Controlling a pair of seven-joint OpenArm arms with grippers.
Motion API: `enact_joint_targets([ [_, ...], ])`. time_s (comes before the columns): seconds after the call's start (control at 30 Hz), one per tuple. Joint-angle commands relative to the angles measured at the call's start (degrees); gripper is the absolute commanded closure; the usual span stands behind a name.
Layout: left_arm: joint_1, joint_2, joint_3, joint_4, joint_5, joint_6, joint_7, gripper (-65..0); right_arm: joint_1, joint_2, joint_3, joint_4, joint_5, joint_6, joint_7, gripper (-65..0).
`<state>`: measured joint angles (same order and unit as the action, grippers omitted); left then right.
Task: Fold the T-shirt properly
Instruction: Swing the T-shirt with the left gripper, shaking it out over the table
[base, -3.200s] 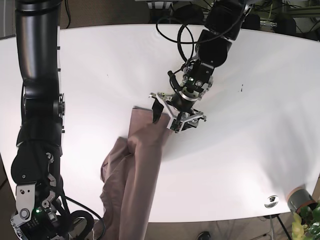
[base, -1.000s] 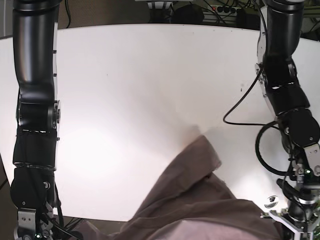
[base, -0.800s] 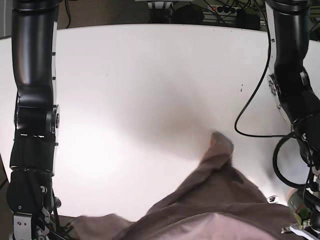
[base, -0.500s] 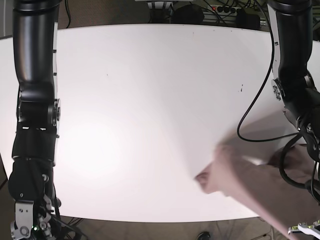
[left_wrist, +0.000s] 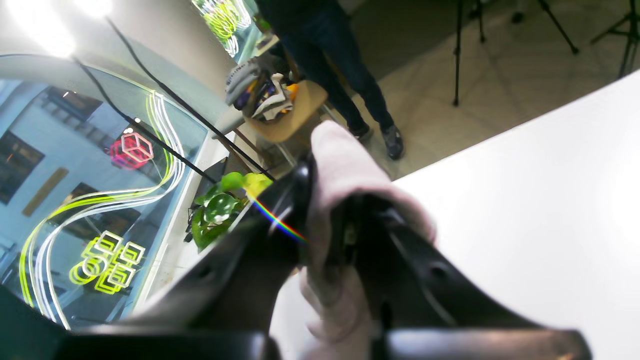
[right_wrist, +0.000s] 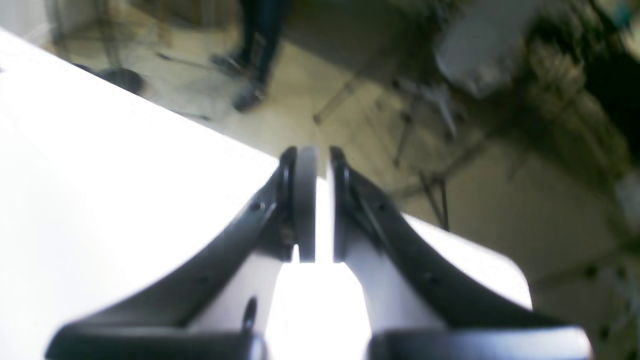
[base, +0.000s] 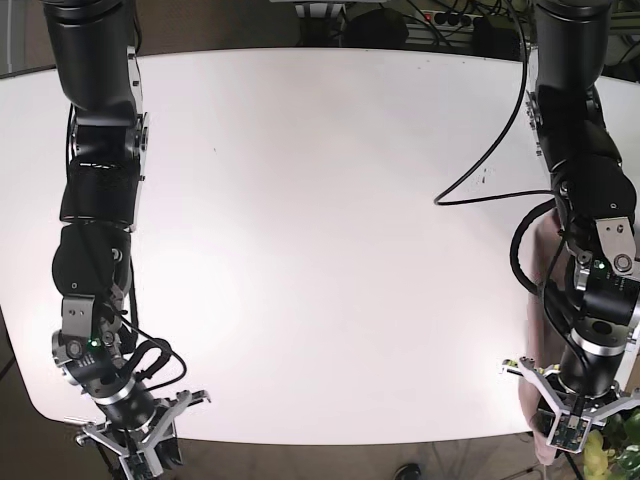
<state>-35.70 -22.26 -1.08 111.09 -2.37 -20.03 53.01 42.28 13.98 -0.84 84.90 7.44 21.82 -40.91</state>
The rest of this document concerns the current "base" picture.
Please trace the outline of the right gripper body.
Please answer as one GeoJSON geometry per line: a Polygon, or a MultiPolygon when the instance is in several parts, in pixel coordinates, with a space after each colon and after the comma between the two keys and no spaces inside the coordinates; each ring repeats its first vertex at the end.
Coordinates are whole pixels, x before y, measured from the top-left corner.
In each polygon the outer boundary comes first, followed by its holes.
{"type": "Polygon", "coordinates": [[[157,398],[144,381],[170,359],[169,344],[146,340],[125,360],[115,354],[116,335],[98,338],[52,336],[52,355],[63,376],[82,388],[104,414],[101,424],[88,421],[76,442],[94,443],[118,457],[118,479],[157,479],[183,464],[176,419],[205,401],[205,390],[180,391],[174,398],[157,398]]]}

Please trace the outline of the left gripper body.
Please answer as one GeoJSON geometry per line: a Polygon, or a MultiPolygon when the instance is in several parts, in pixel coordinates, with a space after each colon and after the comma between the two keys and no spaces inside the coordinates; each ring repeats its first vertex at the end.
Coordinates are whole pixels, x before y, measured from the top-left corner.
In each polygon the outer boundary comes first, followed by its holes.
{"type": "Polygon", "coordinates": [[[570,339],[586,357],[585,363],[567,352],[560,363],[546,368],[521,357],[505,360],[502,370],[524,378],[539,392],[537,418],[546,445],[579,453],[592,429],[601,429],[610,417],[639,406],[639,392],[626,394],[615,380],[633,343],[628,327],[576,325],[570,339]]]}

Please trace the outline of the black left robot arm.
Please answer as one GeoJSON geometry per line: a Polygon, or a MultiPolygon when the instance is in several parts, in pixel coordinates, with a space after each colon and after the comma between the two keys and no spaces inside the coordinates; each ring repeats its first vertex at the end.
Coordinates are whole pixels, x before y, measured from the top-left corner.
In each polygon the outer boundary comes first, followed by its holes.
{"type": "Polygon", "coordinates": [[[516,228],[509,251],[516,280],[541,303],[565,350],[556,365],[527,357],[505,361],[539,393],[545,443],[582,451],[589,433],[639,404],[619,390],[617,374],[639,337],[637,193],[610,137],[596,82],[602,73],[613,5],[609,1],[535,1],[532,26],[520,29],[525,107],[544,160],[546,201],[516,228]],[[560,221],[564,281],[530,279],[519,261],[528,227],[549,211],[560,221]]]}

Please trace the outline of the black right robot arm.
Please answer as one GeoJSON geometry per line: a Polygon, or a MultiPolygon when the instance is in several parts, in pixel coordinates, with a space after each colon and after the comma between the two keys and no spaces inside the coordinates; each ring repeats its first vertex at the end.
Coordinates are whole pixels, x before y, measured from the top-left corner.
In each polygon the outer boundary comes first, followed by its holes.
{"type": "Polygon", "coordinates": [[[55,365],[104,414],[79,444],[115,455],[116,479],[156,479],[181,464],[175,421],[205,391],[157,398],[148,385],[175,358],[139,327],[131,235],[144,181],[149,117],[143,108],[131,1],[43,5],[62,90],[69,100],[62,230],[52,263],[62,324],[55,365]]]}

